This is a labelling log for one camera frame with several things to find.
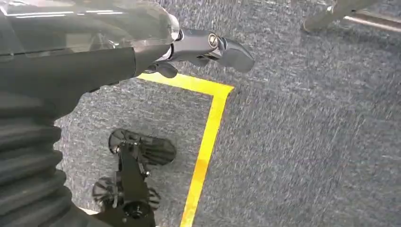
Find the silver metal joint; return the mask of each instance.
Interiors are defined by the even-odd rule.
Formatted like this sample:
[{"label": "silver metal joint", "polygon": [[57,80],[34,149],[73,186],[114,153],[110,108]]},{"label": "silver metal joint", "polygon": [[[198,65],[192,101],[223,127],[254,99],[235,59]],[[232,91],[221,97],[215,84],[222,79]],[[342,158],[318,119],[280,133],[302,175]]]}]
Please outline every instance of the silver metal joint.
[{"label": "silver metal joint", "polygon": [[209,45],[212,48],[218,47],[218,38],[217,38],[216,34],[214,34],[214,33],[209,34]]}]

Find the black wheel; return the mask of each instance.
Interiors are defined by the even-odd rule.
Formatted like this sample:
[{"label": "black wheel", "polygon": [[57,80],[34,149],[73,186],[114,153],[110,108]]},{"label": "black wheel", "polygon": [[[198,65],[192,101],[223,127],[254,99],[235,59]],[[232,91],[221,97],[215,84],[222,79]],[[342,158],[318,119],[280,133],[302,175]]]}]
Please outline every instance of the black wheel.
[{"label": "black wheel", "polygon": [[174,145],[166,139],[145,136],[125,129],[114,130],[109,137],[109,150],[118,153],[121,143],[137,144],[147,165],[164,166],[171,163],[177,154]]},{"label": "black wheel", "polygon": [[116,129],[109,136],[109,150],[112,154],[117,154],[119,151],[119,146],[122,142],[126,141],[125,139],[125,130],[124,129]]},{"label": "black wheel", "polygon": [[154,188],[149,188],[148,203],[152,210],[157,210],[160,205],[161,196]]},{"label": "black wheel", "polygon": [[122,195],[110,177],[101,177],[92,188],[92,197],[102,211],[122,205]]}]

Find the gray carpet floor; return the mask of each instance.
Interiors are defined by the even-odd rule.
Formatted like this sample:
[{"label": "gray carpet floor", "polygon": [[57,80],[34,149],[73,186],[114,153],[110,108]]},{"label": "gray carpet floor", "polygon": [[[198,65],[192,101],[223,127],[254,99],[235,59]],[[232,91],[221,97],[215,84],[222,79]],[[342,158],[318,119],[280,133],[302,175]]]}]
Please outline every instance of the gray carpet floor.
[{"label": "gray carpet floor", "polygon": [[[317,1],[161,0],[182,26],[210,29],[253,49],[247,74],[212,63],[180,72],[235,87],[230,94],[194,227],[401,226],[401,39],[333,23],[306,34]],[[372,8],[401,17],[401,2]],[[152,170],[163,200],[157,224],[178,227],[211,97],[124,81],[86,94],[57,122],[59,167],[74,202],[97,210],[92,184],[116,168],[114,128],[170,139],[176,160]]]}]

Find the chair leg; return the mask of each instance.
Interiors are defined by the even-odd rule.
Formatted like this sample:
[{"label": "chair leg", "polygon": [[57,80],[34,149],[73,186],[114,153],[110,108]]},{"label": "chair leg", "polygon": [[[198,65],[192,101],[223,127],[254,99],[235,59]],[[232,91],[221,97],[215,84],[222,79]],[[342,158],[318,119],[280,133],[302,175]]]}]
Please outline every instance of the chair leg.
[{"label": "chair leg", "polygon": [[337,0],[333,6],[329,6],[325,11],[306,19],[304,30],[312,32],[321,29],[333,21],[352,15],[377,2],[378,0]]}]

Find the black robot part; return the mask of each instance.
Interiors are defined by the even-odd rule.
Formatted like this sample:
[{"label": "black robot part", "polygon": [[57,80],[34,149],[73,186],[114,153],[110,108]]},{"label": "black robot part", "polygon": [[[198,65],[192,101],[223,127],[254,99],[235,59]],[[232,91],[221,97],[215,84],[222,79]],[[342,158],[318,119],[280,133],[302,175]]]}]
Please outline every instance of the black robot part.
[{"label": "black robot part", "polygon": [[92,196],[101,212],[94,217],[113,227],[156,226],[153,211],[161,198],[145,182],[150,174],[146,164],[160,163],[160,153],[170,154],[161,165],[170,163],[176,154],[174,146],[168,140],[117,129],[110,135],[109,147],[119,157],[118,171],[115,176],[102,177],[95,183]]}]

